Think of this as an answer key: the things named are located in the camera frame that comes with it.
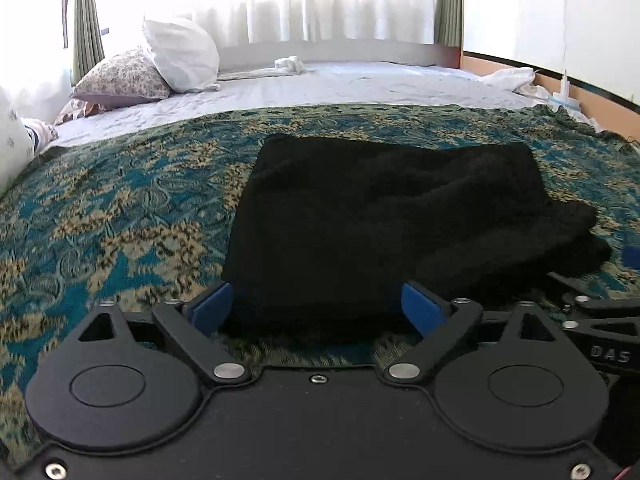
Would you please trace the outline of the green curtain left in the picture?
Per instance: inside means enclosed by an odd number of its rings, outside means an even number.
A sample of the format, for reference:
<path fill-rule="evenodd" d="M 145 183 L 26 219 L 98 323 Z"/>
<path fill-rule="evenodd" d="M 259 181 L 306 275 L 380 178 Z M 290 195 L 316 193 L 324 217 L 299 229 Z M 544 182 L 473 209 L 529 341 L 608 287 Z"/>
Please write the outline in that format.
<path fill-rule="evenodd" d="M 74 0 L 72 32 L 72 85 L 76 86 L 104 59 L 96 0 Z"/>

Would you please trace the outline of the green curtain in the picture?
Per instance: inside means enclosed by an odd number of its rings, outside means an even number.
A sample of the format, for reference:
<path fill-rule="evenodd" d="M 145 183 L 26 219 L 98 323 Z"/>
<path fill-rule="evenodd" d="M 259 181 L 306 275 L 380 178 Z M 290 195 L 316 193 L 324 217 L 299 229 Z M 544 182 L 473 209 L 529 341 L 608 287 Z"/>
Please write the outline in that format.
<path fill-rule="evenodd" d="M 462 48 L 464 0 L 436 0 L 434 40 L 450 48 Z"/>
<path fill-rule="evenodd" d="M 74 0 L 72 32 L 72 85 L 76 86 L 104 59 L 96 0 Z"/>

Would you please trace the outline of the green curtain right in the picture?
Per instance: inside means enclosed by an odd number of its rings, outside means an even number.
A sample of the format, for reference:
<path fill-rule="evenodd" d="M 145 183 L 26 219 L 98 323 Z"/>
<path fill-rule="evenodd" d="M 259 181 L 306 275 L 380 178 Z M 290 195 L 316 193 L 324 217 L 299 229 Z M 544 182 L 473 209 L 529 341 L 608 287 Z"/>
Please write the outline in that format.
<path fill-rule="evenodd" d="M 464 0 L 436 0 L 434 40 L 450 48 L 462 48 Z"/>

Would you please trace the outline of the floral grey pillow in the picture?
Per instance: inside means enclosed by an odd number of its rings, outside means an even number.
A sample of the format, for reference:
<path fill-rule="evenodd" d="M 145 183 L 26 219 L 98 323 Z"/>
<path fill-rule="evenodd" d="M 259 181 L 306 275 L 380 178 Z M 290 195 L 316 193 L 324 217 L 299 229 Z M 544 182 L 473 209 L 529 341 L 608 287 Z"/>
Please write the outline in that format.
<path fill-rule="evenodd" d="M 171 88 L 142 49 L 129 50 L 96 64 L 74 85 L 72 98 L 104 110 L 153 103 Z"/>

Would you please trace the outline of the blue striped cushion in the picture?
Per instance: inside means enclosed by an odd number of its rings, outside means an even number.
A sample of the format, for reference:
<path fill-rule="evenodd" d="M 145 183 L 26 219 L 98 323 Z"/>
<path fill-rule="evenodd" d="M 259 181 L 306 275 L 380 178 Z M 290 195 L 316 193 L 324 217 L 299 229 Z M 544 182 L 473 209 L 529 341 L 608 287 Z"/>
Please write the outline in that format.
<path fill-rule="evenodd" d="M 54 125 L 37 118 L 22 117 L 21 122 L 32 139 L 36 155 L 40 155 L 53 141 L 58 140 L 58 132 Z"/>

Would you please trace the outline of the small white cloth bundle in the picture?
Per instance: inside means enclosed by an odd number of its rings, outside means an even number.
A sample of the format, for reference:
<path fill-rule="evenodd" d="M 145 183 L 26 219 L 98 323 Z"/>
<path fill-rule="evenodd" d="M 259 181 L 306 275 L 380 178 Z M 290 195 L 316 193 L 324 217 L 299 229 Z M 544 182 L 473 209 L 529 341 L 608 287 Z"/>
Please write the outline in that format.
<path fill-rule="evenodd" d="M 274 61 L 274 69 L 278 74 L 298 75 L 305 71 L 305 65 L 298 56 L 290 55 L 286 58 L 277 58 Z"/>

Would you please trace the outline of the crumpled white cloth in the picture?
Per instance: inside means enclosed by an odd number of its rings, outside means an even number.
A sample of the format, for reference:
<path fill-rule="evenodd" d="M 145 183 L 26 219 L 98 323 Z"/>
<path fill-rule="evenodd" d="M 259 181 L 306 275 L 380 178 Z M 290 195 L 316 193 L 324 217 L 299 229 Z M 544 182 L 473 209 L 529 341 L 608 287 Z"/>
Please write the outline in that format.
<path fill-rule="evenodd" d="M 535 84 L 536 72 L 531 67 L 508 67 L 480 76 L 480 82 L 492 88 L 514 92 L 529 99 L 548 101 L 551 93 Z"/>

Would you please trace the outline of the white pillow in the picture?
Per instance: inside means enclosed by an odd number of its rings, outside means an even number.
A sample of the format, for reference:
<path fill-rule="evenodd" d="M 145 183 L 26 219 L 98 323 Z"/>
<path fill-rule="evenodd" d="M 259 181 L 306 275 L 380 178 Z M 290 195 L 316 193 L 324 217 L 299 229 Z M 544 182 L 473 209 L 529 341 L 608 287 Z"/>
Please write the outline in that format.
<path fill-rule="evenodd" d="M 220 56 L 200 25 L 187 18 L 145 18 L 142 30 L 150 59 L 173 92 L 218 88 Z"/>

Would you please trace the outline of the leaf print folded duvet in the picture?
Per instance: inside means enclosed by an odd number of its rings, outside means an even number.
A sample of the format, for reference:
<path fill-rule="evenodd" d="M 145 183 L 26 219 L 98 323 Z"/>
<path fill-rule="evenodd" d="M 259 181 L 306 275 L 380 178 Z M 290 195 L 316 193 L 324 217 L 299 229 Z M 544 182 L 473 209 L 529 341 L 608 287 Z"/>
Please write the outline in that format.
<path fill-rule="evenodd" d="M 6 92 L 0 90 L 0 195 L 35 158 L 35 144 Z"/>

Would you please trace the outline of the teal paisley bedspread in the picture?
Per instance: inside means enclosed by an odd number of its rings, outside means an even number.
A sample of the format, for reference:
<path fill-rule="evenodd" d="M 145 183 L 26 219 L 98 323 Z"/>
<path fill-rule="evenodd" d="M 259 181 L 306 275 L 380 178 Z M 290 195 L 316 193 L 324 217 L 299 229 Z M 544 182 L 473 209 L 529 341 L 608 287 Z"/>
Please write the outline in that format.
<path fill-rule="evenodd" d="M 586 277 L 599 295 L 631 297 L 623 259 L 639 241 L 639 159 L 615 133 L 565 110 L 457 105 L 318 105 L 204 115 L 77 148 L 50 148 L 1 201 L 1 456 L 40 445 L 24 391 L 39 362 L 100 299 L 131 311 L 189 299 L 220 277 L 245 182 L 270 134 L 418 148 L 523 142 L 549 194 L 597 211 L 612 247 Z"/>

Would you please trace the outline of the white bed sheet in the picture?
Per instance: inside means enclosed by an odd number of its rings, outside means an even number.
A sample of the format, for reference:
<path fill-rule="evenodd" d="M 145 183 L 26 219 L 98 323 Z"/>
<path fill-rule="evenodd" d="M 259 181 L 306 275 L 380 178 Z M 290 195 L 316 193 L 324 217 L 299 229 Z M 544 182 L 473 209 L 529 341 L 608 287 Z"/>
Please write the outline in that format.
<path fill-rule="evenodd" d="M 175 94 L 56 128 L 52 148 L 126 136 L 143 129 L 229 110 L 321 104 L 460 105 L 477 108 L 535 106 L 535 100 L 484 84 L 452 68 L 392 63 L 317 63 L 295 76 L 224 81 L 216 91 Z"/>

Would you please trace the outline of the black pants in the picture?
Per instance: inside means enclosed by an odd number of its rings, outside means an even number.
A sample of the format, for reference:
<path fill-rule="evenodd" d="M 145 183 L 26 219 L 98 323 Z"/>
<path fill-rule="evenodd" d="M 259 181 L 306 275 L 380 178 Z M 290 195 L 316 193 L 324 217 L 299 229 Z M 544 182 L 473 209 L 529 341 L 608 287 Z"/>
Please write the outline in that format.
<path fill-rule="evenodd" d="M 611 258 L 597 211 L 550 197 L 521 143 L 427 150 L 276 134 L 233 221 L 225 335 L 349 344 L 411 330 L 401 289 L 486 307 Z"/>

